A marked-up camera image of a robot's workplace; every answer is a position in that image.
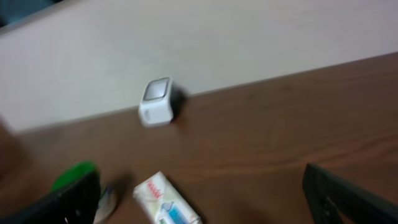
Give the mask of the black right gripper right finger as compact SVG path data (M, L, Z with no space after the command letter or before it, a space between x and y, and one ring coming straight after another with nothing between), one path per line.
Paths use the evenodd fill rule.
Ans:
M307 164L303 192L315 223L397 224L397 205L315 165Z

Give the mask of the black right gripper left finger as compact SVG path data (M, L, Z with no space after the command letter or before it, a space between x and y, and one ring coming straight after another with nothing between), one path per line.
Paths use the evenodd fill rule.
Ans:
M1 224L92 224L101 195L97 172L44 196L17 213L1 219Z

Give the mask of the green lid jar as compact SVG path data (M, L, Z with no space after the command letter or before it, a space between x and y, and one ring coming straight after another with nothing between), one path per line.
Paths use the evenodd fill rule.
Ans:
M56 181L52 184L52 190L58 190L61 187L83 177L89 172L96 172L100 176L100 170L98 166L93 161L83 161L73 167L66 170L62 175L60 175ZM98 208L96 211L94 224L104 223L109 216L116 209L116 193L110 184L105 184L102 180L101 184L101 195L98 202Z

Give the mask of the white Panadol box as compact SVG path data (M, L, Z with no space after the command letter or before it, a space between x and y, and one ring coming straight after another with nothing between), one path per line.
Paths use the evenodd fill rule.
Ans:
M134 188L133 198L154 224L201 224L200 216L162 172Z

